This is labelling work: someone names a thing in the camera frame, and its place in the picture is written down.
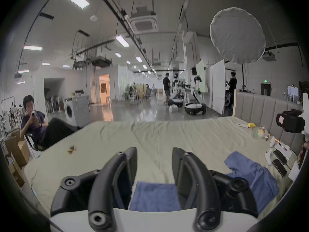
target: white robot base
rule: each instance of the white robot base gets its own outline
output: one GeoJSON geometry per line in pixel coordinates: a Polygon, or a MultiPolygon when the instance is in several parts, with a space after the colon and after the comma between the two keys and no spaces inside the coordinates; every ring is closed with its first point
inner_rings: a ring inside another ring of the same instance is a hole
{"type": "Polygon", "coordinates": [[[184,106],[184,110],[187,114],[199,115],[206,113],[206,105],[201,103],[187,103],[184,106]]]}

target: window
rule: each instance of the window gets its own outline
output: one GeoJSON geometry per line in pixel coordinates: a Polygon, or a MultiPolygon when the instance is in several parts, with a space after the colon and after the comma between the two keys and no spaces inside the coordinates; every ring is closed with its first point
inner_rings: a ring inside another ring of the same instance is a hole
{"type": "Polygon", "coordinates": [[[101,93],[107,93],[106,83],[101,83],[101,93]]]}

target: man sitting on chair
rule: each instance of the man sitting on chair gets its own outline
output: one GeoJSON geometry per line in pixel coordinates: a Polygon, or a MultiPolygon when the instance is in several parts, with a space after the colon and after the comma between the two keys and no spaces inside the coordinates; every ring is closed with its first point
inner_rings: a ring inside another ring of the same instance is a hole
{"type": "Polygon", "coordinates": [[[71,126],[58,118],[53,118],[48,123],[45,120],[45,114],[40,111],[36,111],[32,115],[33,103],[34,99],[31,95],[27,95],[23,99],[23,106],[27,115],[23,117],[21,122],[21,138],[29,132],[33,135],[34,143],[47,149],[80,129],[80,127],[71,126]]]}

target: person in black shirt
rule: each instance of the person in black shirt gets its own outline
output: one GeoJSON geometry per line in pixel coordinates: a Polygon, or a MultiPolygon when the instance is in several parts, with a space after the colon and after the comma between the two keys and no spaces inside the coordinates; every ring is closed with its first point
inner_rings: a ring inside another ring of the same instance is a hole
{"type": "Polygon", "coordinates": [[[170,80],[168,79],[170,74],[166,73],[165,74],[165,77],[163,79],[163,87],[164,87],[164,92],[165,92],[165,102],[166,104],[168,103],[168,100],[170,98],[170,86],[171,86],[171,82],[170,80]]]}
{"type": "Polygon", "coordinates": [[[236,84],[237,84],[237,79],[236,79],[236,73],[235,72],[231,72],[231,79],[229,82],[226,81],[226,83],[230,86],[230,104],[229,104],[229,109],[231,109],[231,106],[234,105],[234,92],[236,89],[236,84]]]}

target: ceiling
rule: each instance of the ceiling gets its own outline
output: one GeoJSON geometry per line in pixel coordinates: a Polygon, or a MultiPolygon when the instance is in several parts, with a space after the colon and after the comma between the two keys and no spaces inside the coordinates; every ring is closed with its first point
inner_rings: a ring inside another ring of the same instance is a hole
{"type": "MultiPolygon", "coordinates": [[[[105,45],[110,50],[102,48],[102,56],[111,59],[113,64],[126,65],[131,62],[137,69],[143,70],[136,56],[141,53],[136,50],[133,41],[127,38],[127,34],[117,18],[102,0],[87,0],[89,6],[81,9],[69,0],[50,0],[42,12],[54,16],[53,20],[38,17],[27,39],[28,45],[40,45],[43,50],[24,51],[21,62],[27,63],[27,68],[35,70],[42,62],[50,63],[51,67],[62,67],[63,64],[70,65],[72,50],[74,52],[91,45],[114,39],[116,35],[122,35],[129,43],[124,48],[118,41],[105,45]],[[96,15],[96,22],[90,21],[92,15],[96,15]],[[90,36],[86,37],[76,33],[79,29],[90,36]]],[[[115,0],[130,15],[133,0],[115,0]]],[[[179,15],[184,0],[153,0],[154,11],[158,18],[158,33],[139,35],[142,47],[146,49],[147,57],[156,62],[160,61],[161,69],[167,66],[172,56],[174,38],[179,24],[179,15]]],[[[136,7],[147,6],[152,9],[151,0],[134,0],[133,13],[136,7]]],[[[263,27],[266,42],[294,37],[293,30],[286,19],[283,10],[275,0],[190,0],[186,12],[186,21],[182,24],[185,32],[187,29],[196,31],[197,34],[209,36],[209,25],[214,15],[228,7],[240,7],[252,13],[263,27]]],[[[177,55],[183,56],[181,37],[178,37],[177,55]]]]}

